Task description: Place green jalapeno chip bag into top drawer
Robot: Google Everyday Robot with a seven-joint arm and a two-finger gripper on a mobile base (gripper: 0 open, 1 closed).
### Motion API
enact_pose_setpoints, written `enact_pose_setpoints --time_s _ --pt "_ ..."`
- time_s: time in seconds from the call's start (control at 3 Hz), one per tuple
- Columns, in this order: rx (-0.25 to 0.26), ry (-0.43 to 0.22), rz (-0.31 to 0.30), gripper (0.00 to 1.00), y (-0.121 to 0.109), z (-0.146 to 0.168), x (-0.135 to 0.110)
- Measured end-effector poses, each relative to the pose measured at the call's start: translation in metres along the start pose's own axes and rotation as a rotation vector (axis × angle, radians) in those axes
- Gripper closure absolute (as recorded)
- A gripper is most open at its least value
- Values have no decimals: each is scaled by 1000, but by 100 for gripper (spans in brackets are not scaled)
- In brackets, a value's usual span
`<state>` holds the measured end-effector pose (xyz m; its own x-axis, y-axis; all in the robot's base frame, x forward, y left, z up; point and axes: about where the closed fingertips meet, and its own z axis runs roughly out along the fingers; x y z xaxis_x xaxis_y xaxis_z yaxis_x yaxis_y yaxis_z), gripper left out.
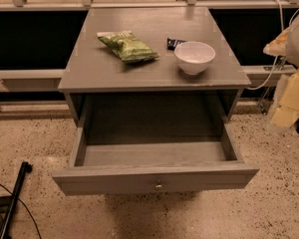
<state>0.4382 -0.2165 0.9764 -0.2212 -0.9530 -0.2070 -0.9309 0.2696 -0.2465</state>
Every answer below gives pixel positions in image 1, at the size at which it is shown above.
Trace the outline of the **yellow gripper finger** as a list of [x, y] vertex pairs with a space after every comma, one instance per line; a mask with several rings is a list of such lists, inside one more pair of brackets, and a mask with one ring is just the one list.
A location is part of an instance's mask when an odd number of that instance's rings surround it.
[[269, 56], [285, 56], [288, 34], [289, 28], [286, 28], [273, 41], [264, 47], [263, 53]]

